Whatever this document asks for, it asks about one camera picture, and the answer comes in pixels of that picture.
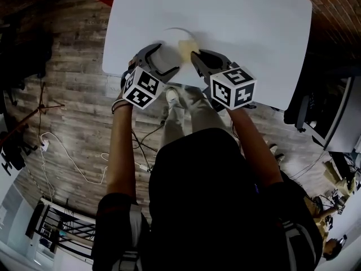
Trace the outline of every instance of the black hair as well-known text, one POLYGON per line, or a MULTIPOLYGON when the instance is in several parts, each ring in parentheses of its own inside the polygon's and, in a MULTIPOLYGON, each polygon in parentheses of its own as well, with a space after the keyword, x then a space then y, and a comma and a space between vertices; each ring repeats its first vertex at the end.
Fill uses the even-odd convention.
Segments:
POLYGON ((340 242, 337 242, 335 248, 333 248, 332 250, 332 253, 331 254, 323 253, 323 257, 326 259, 326 261, 331 261, 335 259, 338 256, 338 254, 340 254, 342 247, 343 247, 342 244, 340 242))

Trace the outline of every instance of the sneaker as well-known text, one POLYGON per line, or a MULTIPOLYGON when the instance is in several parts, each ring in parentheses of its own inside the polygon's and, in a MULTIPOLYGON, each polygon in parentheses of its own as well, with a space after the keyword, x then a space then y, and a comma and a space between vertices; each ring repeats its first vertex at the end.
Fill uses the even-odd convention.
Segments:
POLYGON ((275 159, 277 160, 277 163, 280 164, 282 163, 282 161, 285 159, 285 155, 284 154, 279 154, 275 156, 275 159))
POLYGON ((277 149, 278 149, 278 145, 276 145, 275 143, 273 145, 270 145, 270 151, 273 154, 273 156, 277 152, 277 149))
POLYGON ((179 103, 179 95, 174 88, 168 88, 165 94, 168 104, 179 103))

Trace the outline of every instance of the brick wall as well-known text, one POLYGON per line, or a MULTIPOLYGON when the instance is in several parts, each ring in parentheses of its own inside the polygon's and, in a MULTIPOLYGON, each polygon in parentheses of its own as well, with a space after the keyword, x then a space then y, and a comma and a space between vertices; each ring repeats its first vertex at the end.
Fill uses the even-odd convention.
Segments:
POLYGON ((346 59, 361 57, 361 0, 311 0, 310 45, 346 59))

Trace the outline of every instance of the pants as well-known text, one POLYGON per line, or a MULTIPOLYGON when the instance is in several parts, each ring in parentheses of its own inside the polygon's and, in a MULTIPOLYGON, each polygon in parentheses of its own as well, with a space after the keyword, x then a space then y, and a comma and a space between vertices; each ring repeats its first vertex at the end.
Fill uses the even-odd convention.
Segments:
MULTIPOLYGON (((187 86, 182 94, 191 114, 193 133, 209 128, 226 130, 224 122, 199 88, 187 86)), ((184 108, 178 102, 173 103, 170 105, 169 115, 165 121, 160 148, 184 137, 183 126, 184 108)))

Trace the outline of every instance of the white table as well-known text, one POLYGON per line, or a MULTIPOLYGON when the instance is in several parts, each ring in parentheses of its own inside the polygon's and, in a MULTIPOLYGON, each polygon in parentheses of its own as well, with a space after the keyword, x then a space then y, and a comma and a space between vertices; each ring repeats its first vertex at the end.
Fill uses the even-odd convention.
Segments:
MULTIPOLYGON (((194 34, 200 48, 226 55, 258 80, 254 100, 285 110, 299 79, 309 39, 309 0, 115 0, 103 71, 120 76, 143 47, 168 28, 194 34)), ((190 64, 171 82, 205 87, 190 64)))

